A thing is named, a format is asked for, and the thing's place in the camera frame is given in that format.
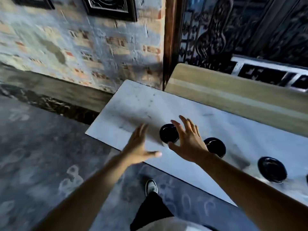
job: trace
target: weathered painted wall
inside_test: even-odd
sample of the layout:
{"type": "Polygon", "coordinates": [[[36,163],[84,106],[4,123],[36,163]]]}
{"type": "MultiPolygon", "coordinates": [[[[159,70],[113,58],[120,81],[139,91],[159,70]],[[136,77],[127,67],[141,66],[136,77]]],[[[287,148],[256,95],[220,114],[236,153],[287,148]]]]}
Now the weathered painted wall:
{"type": "Polygon", "coordinates": [[[53,1],[55,10],[0,0],[0,61],[110,93],[126,78],[161,88],[165,0],[135,0],[137,23],[53,1]]]}

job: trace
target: white sneaker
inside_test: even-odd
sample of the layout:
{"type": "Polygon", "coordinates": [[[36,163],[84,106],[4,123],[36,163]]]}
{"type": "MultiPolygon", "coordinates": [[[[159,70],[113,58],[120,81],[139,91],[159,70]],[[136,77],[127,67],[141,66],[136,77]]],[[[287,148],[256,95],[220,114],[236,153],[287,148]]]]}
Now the white sneaker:
{"type": "Polygon", "coordinates": [[[149,179],[145,184],[145,196],[148,196],[150,192],[155,192],[158,194],[158,187],[153,179],[149,179]]]}

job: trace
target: stone floor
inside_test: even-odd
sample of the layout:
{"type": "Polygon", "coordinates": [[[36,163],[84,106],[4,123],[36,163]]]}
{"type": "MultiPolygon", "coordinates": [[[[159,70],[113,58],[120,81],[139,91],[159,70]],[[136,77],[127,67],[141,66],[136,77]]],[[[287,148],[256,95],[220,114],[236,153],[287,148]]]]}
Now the stone floor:
{"type": "MultiPolygon", "coordinates": [[[[30,230],[118,151],[88,125],[0,96],[0,230],[30,230]]],[[[154,178],[170,211],[220,231],[258,230],[237,207],[145,163],[129,167],[90,230],[129,230],[154,178]]]]}

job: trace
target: marble slab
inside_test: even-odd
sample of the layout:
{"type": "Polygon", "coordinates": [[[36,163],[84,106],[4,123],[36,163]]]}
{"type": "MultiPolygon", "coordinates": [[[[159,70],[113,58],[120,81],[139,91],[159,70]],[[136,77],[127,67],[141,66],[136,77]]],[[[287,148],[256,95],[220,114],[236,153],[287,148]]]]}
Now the marble slab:
{"type": "Polygon", "coordinates": [[[235,203],[199,166],[183,160],[159,137],[160,128],[179,120],[179,114],[198,125],[204,139],[216,137],[224,142],[224,160],[261,179],[276,189],[308,205],[308,138],[245,119],[160,90],[126,80],[105,106],[86,134],[122,150],[140,123],[149,123],[146,148],[162,151],[163,156],[146,161],[174,177],[231,204],[235,203]],[[284,184],[267,182],[257,169],[263,156],[280,160],[288,172],[284,184]]]}

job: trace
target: leg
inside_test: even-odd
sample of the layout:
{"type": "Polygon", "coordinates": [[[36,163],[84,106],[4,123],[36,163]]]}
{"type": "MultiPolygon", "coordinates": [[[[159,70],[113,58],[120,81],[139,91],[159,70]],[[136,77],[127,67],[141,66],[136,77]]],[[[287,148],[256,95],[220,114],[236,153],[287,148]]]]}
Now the leg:
{"type": "Polygon", "coordinates": [[[157,194],[157,192],[151,191],[141,204],[135,219],[131,223],[130,229],[131,231],[136,231],[137,229],[140,229],[153,221],[158,221],[172,216],[173,214],[165,206],[162,198],[157,194]]]}

